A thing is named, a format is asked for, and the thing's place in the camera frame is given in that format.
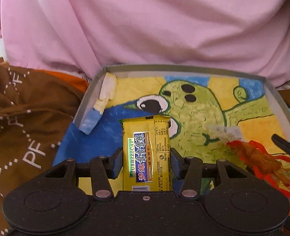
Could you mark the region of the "pink draped sheet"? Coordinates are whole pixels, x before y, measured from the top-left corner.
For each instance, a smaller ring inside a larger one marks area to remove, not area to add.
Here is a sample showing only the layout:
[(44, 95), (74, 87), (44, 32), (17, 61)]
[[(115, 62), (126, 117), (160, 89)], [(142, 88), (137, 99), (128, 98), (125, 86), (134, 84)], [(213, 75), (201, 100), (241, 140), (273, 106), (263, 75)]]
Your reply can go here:
[(0, 0), (11, 65), (177, 64), (290, 82), (290, 0)]

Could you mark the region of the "yellow snack bar packet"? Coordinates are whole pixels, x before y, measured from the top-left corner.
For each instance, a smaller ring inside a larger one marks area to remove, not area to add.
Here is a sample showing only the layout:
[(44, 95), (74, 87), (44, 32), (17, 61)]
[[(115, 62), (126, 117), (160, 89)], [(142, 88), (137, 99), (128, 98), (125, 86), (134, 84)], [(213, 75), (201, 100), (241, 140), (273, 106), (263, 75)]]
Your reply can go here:
[(124, 191), (171, 191), (168, 116), (122, 119)]

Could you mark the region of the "red dried meat snack packet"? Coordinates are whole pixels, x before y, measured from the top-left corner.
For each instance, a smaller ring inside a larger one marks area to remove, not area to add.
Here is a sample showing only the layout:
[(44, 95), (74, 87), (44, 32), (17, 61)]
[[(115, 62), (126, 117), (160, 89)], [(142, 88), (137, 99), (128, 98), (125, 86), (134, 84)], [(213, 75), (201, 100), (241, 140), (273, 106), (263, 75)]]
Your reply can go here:
[(285, 155), (270, 155), (265, 147), (251, 140), (244, 141), (240, 135), (233, 133), (225, 126), (207, 125), (206, 132), (228, 150), (232, 151), (254, 175), (290, 198), (290, 157)]

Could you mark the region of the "grey tray with frog drawing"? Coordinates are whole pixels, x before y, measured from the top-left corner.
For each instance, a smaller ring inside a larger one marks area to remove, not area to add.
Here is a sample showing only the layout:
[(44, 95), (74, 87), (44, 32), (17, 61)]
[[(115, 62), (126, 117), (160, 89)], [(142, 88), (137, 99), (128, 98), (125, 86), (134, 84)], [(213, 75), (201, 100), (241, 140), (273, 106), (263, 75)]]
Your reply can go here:
[(207, 125), (229, 127), (272, 156), (289, 156), (271, 137), (290, 141), (290, 109), (266, 78), (188, 66), (116, 65), (101, 69), (90, 82), (54, 162), (112, 155), (122, 145), (122, 119), (155, 114), (170, 118), (170, 145), (182, 156), (242, 165), (206, 132)]

